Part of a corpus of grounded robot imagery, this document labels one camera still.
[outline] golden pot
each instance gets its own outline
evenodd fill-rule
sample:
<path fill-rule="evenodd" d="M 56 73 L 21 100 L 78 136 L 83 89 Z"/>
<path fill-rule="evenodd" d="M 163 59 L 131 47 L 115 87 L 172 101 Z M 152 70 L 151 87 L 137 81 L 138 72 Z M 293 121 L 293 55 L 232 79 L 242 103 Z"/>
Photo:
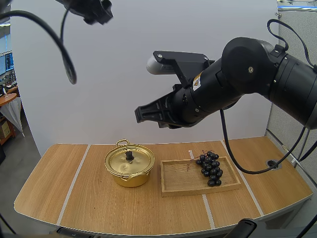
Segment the golden pot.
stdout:
<path fill-rule="evenodd" d="M 123 187 L 138 187 L 148 181 L 154 161 L 151 150 L 122 139 L 116 143 L 116 148 L 107 154 L 105 166 L 117 184 Z"/>

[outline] lid knob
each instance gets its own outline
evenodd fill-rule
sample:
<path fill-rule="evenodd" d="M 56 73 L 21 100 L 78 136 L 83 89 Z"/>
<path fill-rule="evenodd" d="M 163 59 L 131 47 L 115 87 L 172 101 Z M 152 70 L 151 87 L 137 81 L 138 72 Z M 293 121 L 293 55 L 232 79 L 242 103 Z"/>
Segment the lid knob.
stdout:
<path fill-rule="evenodd" d="M 126 160 L 127 161 L 132 161 L 132 160 L 134 160 L 134 157 L 133 157 L 133 155 L 132 155 L 132 151 L 127 151 L 127 152 L 125 152 L 125 155 L 126 155 Z"/>

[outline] white tape line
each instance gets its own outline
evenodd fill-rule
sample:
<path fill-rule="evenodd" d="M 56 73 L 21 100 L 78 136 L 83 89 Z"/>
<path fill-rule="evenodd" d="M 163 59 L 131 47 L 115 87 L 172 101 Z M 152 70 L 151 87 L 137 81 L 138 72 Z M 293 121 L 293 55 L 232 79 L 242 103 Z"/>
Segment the white tape line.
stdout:
<path fill-rule="evenodd" d="M 193 160 L 194 159 L 193 151 L 189 150 L 188 152 L 189 152 L 190 158 Z M 203 196 L 203 201 L 204 201 L 204 204 L 205 204 L 206 212 L 207 212 L 207 215 L 208 215 L 210 227 L 211 227 L 211 229 L 215 229 L 213 218 L 212 218 L 212 214 L 211 214 L 211 210 L 210 210 L 210 207 L 209 207 L 209 204 L 208 204 L 208 200 L 207 200 L 206 194 L 202 194 L 202 196 Z"/>
<path fill-rule="evenodd" d="M 226 147 L 225 143 L 224 143 L 223 141 L 221 141 L 221 143 L 222 143 L 224 149 L 226 150 L 226 152 L 228 153 L 228 150 L 227 150 L 227 147 Z M 264 216 L 264 212 L 262 211 L 262 209 L 261 209 L 261 207 L 260 207 L 260 205 L 259 205 L 259 203 L 258 203 L 256 197 L 254 196 L 254 193 L 252 192 L 252 189 L 250 188 L 250 186 L 249 186 L 249 184 L 248 184 L 246 178 L 244 177 L 243 173 L 242 173 L 237 167 L 236 167 L 236 169 L 237 169 L 239 175 L 241 176 L 241 178 L 242 178 L 244 184 L 246 185 L 246 187 L 247 187 L 247 189 L 248 189 L 248 191 L 249 191 L 249 194 L 251 195 L 251 197 L 252 197 L 252 199 L 253 199 L 253 201 L 254 201 L 254 203 L 255 203 L 255 205 L 256 205 L 256 207 L 257 207 L 259 213 L 260 213 L 260 215 L 261 215 L 261 216 Z"/>
<path fill-rule="evenodd" d="M 87 156 L 87 153 L 88 153 L 88 151 L 89 151 L 90 146 L 91 146 L 91 145 L 88 145 L 88 146 L 87 146 L 87 149 L 86 149 L 86 151 L 85 151 L 85 153 L 84 153 L 84 156 L 83 156 L 83 158 L 81 159 L 81 162 L 80 162 L 80 164 L 79 164 L 79 166 L 78 166 L 78 168 L 77 168 L 77 171 L 76 171 L 76 173 L 75 173 L 75 176 L 74 176 L 74 178 L 73 178 L 73 181 L 71 182 L 71 185 L 70 185 L 70 187 L 69 187 L 68 193 L 67 193 L 67 195 L 66 195 L 64 204 L 63 204 L 63 206 L 62 206 L 62 208 L 61 208 L 61 211 L 60 211 L 60 214 L 59 214 L 57 223 L 56 223 L 57 226 L 60 225 L 61 219 L 63 218 L 64 211 L 65 211 L 65 209 L 66 209 L 66 206 L 67 206 L 67 203 L 68 203 L 70 194 L 71 194 L 71 192 L 72 192 L 72 190 L 73 190 L 73 187 L 74 187 L 75 182 L 76 182 L 76 180 L 77 180 L 77 177 L 78 177 L 78 175 L 79 175 L 80 169 L 81 169 L 81 167 L 83 166 L 83 163 L 84 163 L 84 161 L 85 161 L 85 158 L 86 158 L 86 156 Z"/>
<path fill-rule="evenodd" d="M 190 158 L 191 158 L 192 160 L 194 160 L 195 158 L 194 158 L 194 155 L 193 155 L 193 151 L 189 150 L 188 152 L 189 152 Z"/>

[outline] bunch of grapes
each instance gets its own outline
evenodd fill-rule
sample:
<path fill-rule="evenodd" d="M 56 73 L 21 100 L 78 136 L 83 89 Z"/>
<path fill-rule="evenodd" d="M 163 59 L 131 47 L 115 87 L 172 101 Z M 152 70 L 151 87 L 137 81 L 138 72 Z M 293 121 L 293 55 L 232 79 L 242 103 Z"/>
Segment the bunch of grapes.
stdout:
<path fill-rule="evenodd" d="M 212 151 L 207 152 L 206 155 L 201 155 L 199 159 L 196 161 L 196 164 L 201 166 L 202 174 L 205 177 L 209 177 L 208 186 L 220 186 L 221 185 L 221 176 L 223 171 L 220 169 L 220 162 L 217 161 L 219 155 L 213 153 Z"/>

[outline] pot handle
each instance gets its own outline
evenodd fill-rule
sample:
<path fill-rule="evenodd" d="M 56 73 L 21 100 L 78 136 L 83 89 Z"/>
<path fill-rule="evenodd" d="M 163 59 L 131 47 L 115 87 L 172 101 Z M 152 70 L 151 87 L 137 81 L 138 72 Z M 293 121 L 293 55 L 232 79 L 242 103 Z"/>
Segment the pot handle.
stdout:
<path fill-rule="evenodd" d="M 149 173 L 146 173 L 146 172 L 139 172 L 139 173 L 135 173 L 135 174 L 131 174 L 127 179 L 126 178 L 121 178 L 123 179 L 124 181 L 130 181 L 131 179 L 137 177 L 137 176 L 144 176 L 144 175 L 148 175 Z"/>
<path fill-rule="evenodd" d="M 118 146 L 119 146 L 119 143 L 121 143 L 121 142 L 127 142 L 128 145 L 130 144 L 130 142 L 129 142 L 127 139 L 122 139 L 122 140 L 118 140 L 118 141 L 117 141 L 117 143 L 115 144 L 116 147 L 118 147 Z"/>

